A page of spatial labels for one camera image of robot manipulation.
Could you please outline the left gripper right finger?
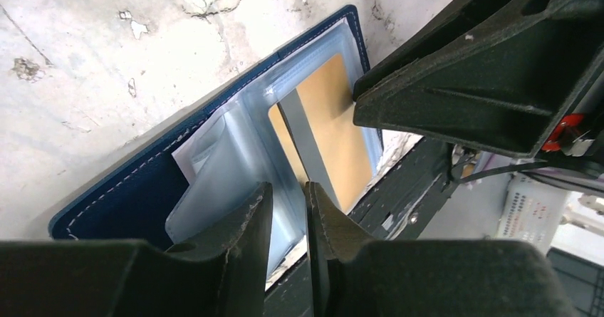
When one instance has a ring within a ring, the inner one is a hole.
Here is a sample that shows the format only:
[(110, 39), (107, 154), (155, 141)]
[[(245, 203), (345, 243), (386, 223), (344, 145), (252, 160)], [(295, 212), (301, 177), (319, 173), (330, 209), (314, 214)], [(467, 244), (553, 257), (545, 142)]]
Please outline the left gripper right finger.
[(376, 239), (307, 182), (315, 316), (576, 316), (545, 256), (521, 241)]

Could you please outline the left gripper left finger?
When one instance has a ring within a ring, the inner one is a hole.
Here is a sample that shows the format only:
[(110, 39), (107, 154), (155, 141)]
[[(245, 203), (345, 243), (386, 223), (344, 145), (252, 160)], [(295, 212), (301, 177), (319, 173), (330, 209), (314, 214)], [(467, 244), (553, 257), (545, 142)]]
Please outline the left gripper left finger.
[(146, 241), (4, 241), (3, 316), (261, 316), (273, 188), (166, 251)]

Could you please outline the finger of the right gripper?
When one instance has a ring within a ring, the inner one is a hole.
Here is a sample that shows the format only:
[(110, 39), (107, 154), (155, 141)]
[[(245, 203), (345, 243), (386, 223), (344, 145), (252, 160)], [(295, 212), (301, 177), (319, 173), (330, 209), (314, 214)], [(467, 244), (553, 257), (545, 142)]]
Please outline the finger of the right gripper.
[(603, 72), (603, 0), (453, 0), (357, 81), (356, 125), (533, 157)]

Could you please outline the navy blue card holder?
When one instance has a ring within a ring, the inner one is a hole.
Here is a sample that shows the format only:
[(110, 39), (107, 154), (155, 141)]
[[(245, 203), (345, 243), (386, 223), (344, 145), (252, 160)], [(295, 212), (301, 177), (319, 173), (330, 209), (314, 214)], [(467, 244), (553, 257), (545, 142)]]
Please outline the navy blue card holder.
[[(54, 239), (143, 239), (169, 249), (273, 188), (267, 275), (306, 238), (303, 185), (293, 176), (269, 108), (340, 53), (350, 89), (369, 69), (358, 10), (347, 5), (213, 93), (120, 169), (52, 218)], [(362, 128), (374, 166), (381, 134)]]

